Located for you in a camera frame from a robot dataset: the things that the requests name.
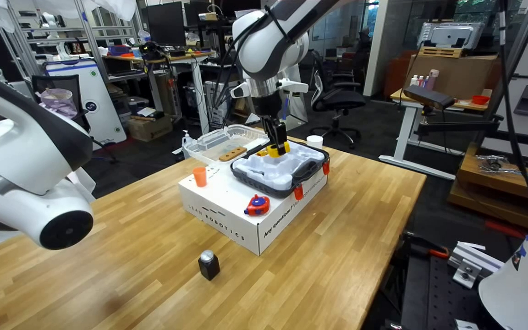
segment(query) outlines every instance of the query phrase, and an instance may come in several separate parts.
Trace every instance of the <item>white cardboard box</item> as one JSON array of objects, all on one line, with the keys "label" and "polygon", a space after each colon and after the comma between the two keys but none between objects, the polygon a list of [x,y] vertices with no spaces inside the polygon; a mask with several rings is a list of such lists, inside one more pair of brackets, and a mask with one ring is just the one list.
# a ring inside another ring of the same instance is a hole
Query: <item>white cardboard box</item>
[{"label": "white cardboard box", "polygon": [[[320,169],[302,183],[304,196],[297,201],[294,193],[285,199],[274,198],[241,183],[229,165],[210,166],[207,170],[205,187],[198,187],[193,175],[178,182],[184,208],[257,255],[264,252],[327,183],[327,176]],[[270,198],[270,210],[256,217],[245,215],[243,211],[255,194]]]}]

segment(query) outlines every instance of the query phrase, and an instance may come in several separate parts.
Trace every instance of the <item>white foam insert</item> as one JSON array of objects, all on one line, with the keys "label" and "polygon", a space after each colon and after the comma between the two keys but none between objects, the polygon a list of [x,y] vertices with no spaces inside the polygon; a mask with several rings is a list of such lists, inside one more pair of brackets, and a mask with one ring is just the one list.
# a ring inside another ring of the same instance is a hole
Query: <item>white foam insert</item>
[{"label": "white foam insert", "polygon": [[289,141],[289,146],[291,151],[281,157],[273,158],[270,155],[260,157],[252,154],[248,159],[238,159],[233,162],[233,169],[270,188],[288,190],[292,185],[293,173],[301,165],[307,161],[322,161],[325,158],[323,153],[302,144]]}]

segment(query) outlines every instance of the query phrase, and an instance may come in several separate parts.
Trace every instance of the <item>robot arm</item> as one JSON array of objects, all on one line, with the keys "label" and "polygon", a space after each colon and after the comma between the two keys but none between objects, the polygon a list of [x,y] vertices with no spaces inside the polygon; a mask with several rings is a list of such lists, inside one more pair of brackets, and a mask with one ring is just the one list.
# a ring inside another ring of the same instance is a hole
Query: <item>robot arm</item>
[{"label": "robot arm", "polygon": [[289,81],[285,69],[306,55],[307,30],[327,12],[350,1],[278,0],[266,13],[251,12],[233,23],[233,38],[239,44],[237,58],[247,78],[231,94],[235,98],[252,97],[256,115],[270,139],[270,156],[289,152],[285,124],[277,119],[281,108],[279,89],[308,91],[308,85]]},{"label": "robot arm", "polygon": [[93,216],[65,178],[90,159],[91,138],[2,82],[0,115],[0,230],[21,230],[49,249],[76,244]]}]

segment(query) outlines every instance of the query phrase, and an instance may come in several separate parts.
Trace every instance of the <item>orange cup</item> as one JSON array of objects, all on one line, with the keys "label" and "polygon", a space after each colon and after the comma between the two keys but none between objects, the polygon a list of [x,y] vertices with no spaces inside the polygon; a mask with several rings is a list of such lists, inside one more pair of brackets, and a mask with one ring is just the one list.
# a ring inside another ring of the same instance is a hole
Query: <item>orange cup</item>
[{"label": "orange cup", "polygon": [[205,167],[195,167],[192,170],[197,182],[197,187],[204,187],[207,185],[207,169]]}]

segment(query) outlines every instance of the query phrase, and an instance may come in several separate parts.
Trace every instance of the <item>desk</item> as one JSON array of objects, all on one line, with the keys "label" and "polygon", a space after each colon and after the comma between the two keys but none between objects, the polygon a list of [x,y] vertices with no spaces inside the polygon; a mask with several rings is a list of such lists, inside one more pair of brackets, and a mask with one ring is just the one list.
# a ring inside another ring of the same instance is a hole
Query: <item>desk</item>
[{"label": "desk", "polygon": [[[201,54],[187,54],[185,56],[179,56],[179,57],[168,57],[168,60],[170,61],[170,64],[176,65],[176,64],[190,64],[191,65],[191,71],[192,71],[192,79],[195,86],[200,86],[199,89],[203,90],[203,79],[201,78],[201,68],[199,64],[199,60],[197,58],[203,58],[206,56],[213,55],[214,52],[209,53],[201,53]],[[112,59],[120,59],[124,61],[131,61],[131,62],[144,62],[141,58],[132,58],[132,57],[124,57],[124,56],[105,56],[106,58],[112,58]],[[146,61],[146,63],[150,64],[157,64],[157,63],[165,63],[165,59],[161,60],[149,60]],[[160,94],[158,91],[158,84],[156,84],[156,77],[154,76],[154,70],[148,70],[148,79],[150,82],[150,87],[152,88],[152,99],[154,101],[154,105],[156,107],[157,111],[164,111],[162,107],[162,102],[160,100]],[[196,93],[197,96],[197,108],[199,110],[199,119],[201,120],[201,130],[203,134],[206,134],[209,132],[209,117],[207,115],[207,106],[205,103],[205,95],[203,92]]]},{"label": "desk", "polygon": [[[407,149],[407,144],[435,150],[438,152],[446,152],[446,149],[436,144],[431,144],[427,142],[419,143],[419,137],[415,133],[413,133],[415,132],[415,130],[417,130],[417,127],[419,126],[419,123],[421,122],[421,119],[422,119],[421,110],[423,110],[423,106],[419,102],[411,98],[408,98],[404,93],[402,94],[402,98],[401,98],[400,89],[394,92],[393,94],[391,94],[390,98],[392,98],[394,102],[401,102],[402,106],[405,106],[405,115],[402,119],[401,130],[398,133],[398,138],[396,139],[396,149],[394,151],[394,156],[382,155],[379,157],[379,159],[386,163],[405,167],[413,171],[427,173],[428,175],[434,175],[436,177],[446,178],[448,180],[455,180],[455,175],[452,175],[450,173],[432,169],[431,167],[413,163],[412,161],[404,160],[404,155],[405,155],[405,150]],[[459,100],[453,106],[448,107],[446,111],[460,111],[460,112],[471,111],[473,113],[477,113],[481,115],[481,114],[484,114],[484,111],[486,111],[487,108],[488,108],[488,104],[478,105],[478,104],[471,103],[470,100]],[[448,152],[451,154],[456,154],[456,155],[463,154],[463,152],[453,150],[450,148],[448,148]]]},{"label": "desk", "polygon": [[[359,330],[425,176],[325,150],[327,186],[260,257],[182,208],[195,159],[93,202],[71,248],[0,244],[0,330]],[[220,259],[211,282],[204,249]]]}]

